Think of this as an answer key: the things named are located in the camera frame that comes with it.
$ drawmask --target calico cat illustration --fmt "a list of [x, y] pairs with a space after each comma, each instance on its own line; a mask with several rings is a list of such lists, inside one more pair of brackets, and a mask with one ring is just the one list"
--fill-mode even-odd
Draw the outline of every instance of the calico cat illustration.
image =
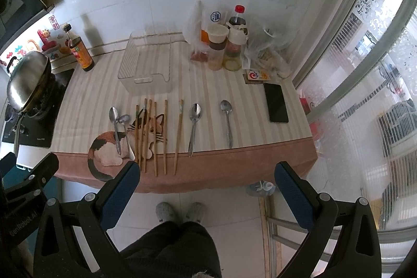
[[[139, 133], [141, 133], [141, 120], [139, 120]], [[163, 141], [163, 120], [164, 115], [160, 114], [156, 116], [156, 140]], [[135, 124], [130, 125], [128, 130], [128, 139], [129, 143], [135, 152]], [[151, 118], [148, 123], [149, 127], [149, 137], [147, 145], [143, 145], [142, 148], [142, 159], [144, 155], [146, 155], [146, 159], [151, 159], [154, 155], [154, 120]], [[90, 170], [91, 174], [96, 178], [103, 182], [107, 182], [110, 179], [113, 179], [111, 175], [103, 173], [99, 171], [99, 168], [106, 168], [108, 166], [120, 166], [123, 164], [125, 159], [129, 159], [129, 150], [126, 141], [126, 134], [124, 132], [118, 132], [118, 136], [120, 139], [120, 146], [121, 146], [121, 155], [117, 153], [116, 150], [116, 140], [115, 140], [115, 133], [114, 131], [107, 131], [94, 139], [91, 147], [88, 151], [88, 169]]]

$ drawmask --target wok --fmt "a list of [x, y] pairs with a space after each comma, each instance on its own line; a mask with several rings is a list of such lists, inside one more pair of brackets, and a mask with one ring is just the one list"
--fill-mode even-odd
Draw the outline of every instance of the wok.
[[[10, 66], [17, 59], [12, 57]], [[26, 112], [30, 111], [42, 97], [49, 76], [51, 75], [51, 62], [49, 58], [38, 51], [25, 55], [10, 74], [7, 84], [7, 98], [12, 108], [19, 114], [17, 118], [15, 142], [13, 152], [17, 157], [19, 152], [20, 125]]]

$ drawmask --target black phone screen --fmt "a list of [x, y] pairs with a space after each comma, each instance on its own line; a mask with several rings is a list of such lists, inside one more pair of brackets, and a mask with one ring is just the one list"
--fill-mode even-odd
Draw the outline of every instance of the black phone screen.
[[285, 106], [281, 85], [264, 83], [269, 120], [272, 123], [288, 123], [288, 114]]

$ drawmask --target red bottle cap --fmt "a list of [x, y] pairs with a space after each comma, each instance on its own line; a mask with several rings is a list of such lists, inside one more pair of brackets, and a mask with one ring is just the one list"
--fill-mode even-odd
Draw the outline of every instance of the red bottle cap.
[[243, 5], [236, 5], [235, 6], [235, 11], [239, 14], [242, 14], [245, 12], [245, 7]]

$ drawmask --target wooden chopstick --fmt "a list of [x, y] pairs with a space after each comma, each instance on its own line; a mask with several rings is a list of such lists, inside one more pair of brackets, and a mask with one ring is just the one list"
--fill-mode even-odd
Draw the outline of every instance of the wooden chopstick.
[[154, 102], [154, 169], [155, 169], [155, 177], [158, 176], [158, 161], [156, 159], [157, 157], [157, 151], [156, 151], [156, 102]]
[[168, 117], [168, 100], [165, 99], [165, 110], [163, 113], [163, 172], [166, 174], [166, 131], [167, 119]]
[[177, 141], [176, 141], [176, 144], [175, 144], [174, 175], [177, 172], [177, 159], [178, 159], [178, 150], [180, 148], [180, 140], [181, 140], [183, 107], [184, 107], [184, 100], [181, 99], [181, 101], [180, 101], [180, 115], [179, 115], [179, 118], [178, 118]]
[[140, 165], [142, 163], [142, 143], [143, 143], [143, 126], [145, 124], [145, 113], [146, 113], [146, 105], [148, 103], [148, 100], [145, 98], [145, 100], [143, 101], [143, 112], [142, 112], [142, 121], [140, 122], [140, 136], [139, 136], [139, 152], [138, 152], [138, 165], [140, 168]]
[[138, 163], [138, 159], [140, 159], [139, 157], [139, 140], [138, 140], [138, 135], [139, 135], [139, 105], [136, 105], [136, 114], [135, 114], [135, 162]]
[[146, 173], [146, 157], [148, 156], [148, 132], [149, 132], [148, 122], [149, 122], [149, 117], [151, 115], [152, 99], [149, 99], [148, 104], [149, 104], [149, 109], [148, 109], [148, 114], [146, 115], [146, 122], [145, 122], [145, 127], [143, 130], [143, 133], [145, 134], [145, 152], [143, 153], [143, 172], [145, 173]]

